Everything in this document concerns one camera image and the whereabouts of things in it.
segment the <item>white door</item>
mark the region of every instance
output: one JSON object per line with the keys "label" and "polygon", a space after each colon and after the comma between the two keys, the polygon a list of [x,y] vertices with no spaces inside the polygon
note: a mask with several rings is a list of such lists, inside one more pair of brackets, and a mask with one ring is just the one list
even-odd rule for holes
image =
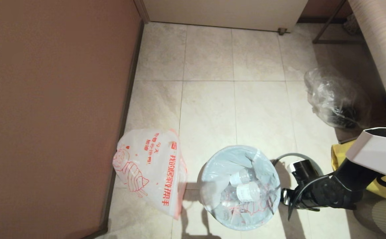
{"label": "white door", "polygon": [[143,0],[154,22],[277,31],[293,29],[308,0]]}

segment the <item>plastic bag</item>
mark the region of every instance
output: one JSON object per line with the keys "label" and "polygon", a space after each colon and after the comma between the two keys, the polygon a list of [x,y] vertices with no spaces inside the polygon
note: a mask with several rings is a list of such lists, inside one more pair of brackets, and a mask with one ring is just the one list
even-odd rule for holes
{"label": "plastic bag", "polygon": [[[253,168],[265,193],[259,201],[227,203],[222,192],[230,176]],[[230,146],[217,152],[206,163],[201,177],[201,203],[217,221],[234,230],[252,230],[268,222],[277,210],[281,189],[278,174],[269,159],[249,146]]]}
{"label": "plastic bag", "polygon": [[308,102],[312,111],[332,127],[369,127],[371,102],[360,86],[333,68],[305,73]]}
{"label": "plastic bag", "polygon": [[118,142],[113,166],[128,190],[178,219],[187,169],[175,131],[132,130]]}

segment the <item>plastic bottle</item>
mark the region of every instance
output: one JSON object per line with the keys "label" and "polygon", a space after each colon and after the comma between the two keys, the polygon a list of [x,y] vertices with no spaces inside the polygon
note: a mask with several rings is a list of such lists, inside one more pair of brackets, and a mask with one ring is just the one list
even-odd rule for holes
{"label": "plastic bottle", "polygon": [[240,184],[236,187],[228,186],[222,192],[222,201],[259,201],[261,189],[259,181],[253,181],[245,184]]}
{"label": "plastic bottle", "polygon": [[252,168],[244,168],[230,176],[230,183],[233,186],[237,186],[239,184],[244,184],[255,180],[257,180],[257,178],[255,175],[255,170],[253,170]]}

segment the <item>tile floor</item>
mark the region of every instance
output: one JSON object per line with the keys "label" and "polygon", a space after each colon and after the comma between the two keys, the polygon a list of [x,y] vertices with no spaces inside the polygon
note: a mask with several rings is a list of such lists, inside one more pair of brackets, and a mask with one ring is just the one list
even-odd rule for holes
{"label": "tile floor", "polygon": [[[182,220],[176,221],[129,194],[117,178],[109,233],[102,237],[377,239],[343,209],[299,210],[287,221],[287,209],[281,205],[268,224],[240,232],[223,227],[198,202],[194,182],[202,165],[228,145],[254,146],[269,158],[299,152],[315,159],[324,173],[332,171],[334,129],[312,113],[303,75],[330,64],[359,77],[369,59],[358,45],[313,45],[311,39],[320,28],[321,24],[297,24],[292,33],[279,36],[168,23],[145,25],[126,130],[178,130],[190,183]],[[349,38],[340,26],[331,26],[323,37]],[[283,173],[284,166],[278,165],[282,186],[294,188],[296,183]]]}

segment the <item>trash can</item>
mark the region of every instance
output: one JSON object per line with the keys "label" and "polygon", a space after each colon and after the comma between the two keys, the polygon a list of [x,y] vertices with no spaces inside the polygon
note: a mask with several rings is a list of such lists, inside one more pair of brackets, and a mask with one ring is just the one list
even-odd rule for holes
{"label": "trash can", "polygon": [[[230,176],[245,168],[255,172],[261,189],[259,199],[225,201],[222,192],[231,187]],[[253,147],[236,145],[218,151],[204,166],[200,180],[201,203],[205,209],[221,224],[234,230],[252,230],[265,224],[280,202],[278,174],[270,160]]]}

